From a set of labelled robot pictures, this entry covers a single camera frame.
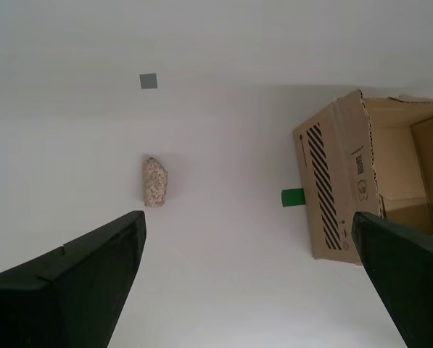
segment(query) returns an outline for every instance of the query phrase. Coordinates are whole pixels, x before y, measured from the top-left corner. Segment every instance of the gray square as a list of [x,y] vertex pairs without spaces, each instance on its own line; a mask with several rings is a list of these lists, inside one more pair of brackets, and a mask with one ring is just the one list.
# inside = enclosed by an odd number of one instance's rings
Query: gray square
[[158,88],[157,74],[140,74],[142,89]]

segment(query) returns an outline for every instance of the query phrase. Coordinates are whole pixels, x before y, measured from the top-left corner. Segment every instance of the open cardboard box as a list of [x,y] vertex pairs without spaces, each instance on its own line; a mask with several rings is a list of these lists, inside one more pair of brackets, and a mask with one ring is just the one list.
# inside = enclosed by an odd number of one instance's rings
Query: open cardboard box
[[433,99],[354,91],[294,131],[315,258],[360,264],[357,211],[433,235]]

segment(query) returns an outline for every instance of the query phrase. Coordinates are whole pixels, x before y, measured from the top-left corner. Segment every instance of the rock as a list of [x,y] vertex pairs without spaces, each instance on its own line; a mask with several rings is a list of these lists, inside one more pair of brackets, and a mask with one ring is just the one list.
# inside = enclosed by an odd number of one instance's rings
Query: rock
[[146,207],[162,207],[166,199],[168,172],[153,157],[144,164],[144,202]]

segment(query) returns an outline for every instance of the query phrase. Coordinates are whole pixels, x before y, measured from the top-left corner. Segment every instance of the green tape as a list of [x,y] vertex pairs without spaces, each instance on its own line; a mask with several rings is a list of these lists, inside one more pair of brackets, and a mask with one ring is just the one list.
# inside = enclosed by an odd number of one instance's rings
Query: green tape
[[282,207],[293,207],[295,205],[304,205],[305,192],[303,188],[293,188],[291,190],[283,190],[281,193]]

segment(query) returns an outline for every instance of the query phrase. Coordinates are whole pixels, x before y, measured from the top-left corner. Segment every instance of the white floor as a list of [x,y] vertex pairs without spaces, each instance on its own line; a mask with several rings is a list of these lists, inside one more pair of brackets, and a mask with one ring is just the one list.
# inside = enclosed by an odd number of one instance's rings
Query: white floor
[[203,2],[0,0],[0,271],[143,210],[154,155],[168,201],[110,347],[404,347],[280,193],[333,98],[433,96],[433,4]]

